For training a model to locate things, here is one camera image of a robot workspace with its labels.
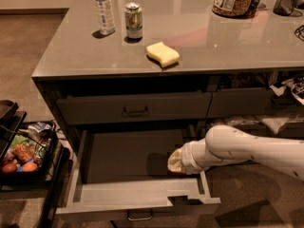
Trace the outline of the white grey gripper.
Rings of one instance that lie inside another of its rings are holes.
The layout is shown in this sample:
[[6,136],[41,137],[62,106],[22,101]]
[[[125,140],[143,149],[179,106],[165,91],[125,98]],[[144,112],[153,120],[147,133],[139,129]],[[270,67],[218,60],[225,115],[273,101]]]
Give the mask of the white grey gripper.
[[169,171],[187,175],[198,174],[222,164],[222,160],[208,150],[205,140],[186,143],[181,149],[176,149],[168,161]]

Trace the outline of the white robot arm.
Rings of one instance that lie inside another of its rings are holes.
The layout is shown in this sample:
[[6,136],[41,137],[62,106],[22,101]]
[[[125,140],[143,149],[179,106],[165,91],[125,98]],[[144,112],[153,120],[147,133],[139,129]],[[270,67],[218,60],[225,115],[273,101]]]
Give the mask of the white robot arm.
[[229,125],[211,127],[199,141],[185,143],[167,161],[171,172],[198,174],[212,166],[253,161],[304,181],[304,142],[259,137]]

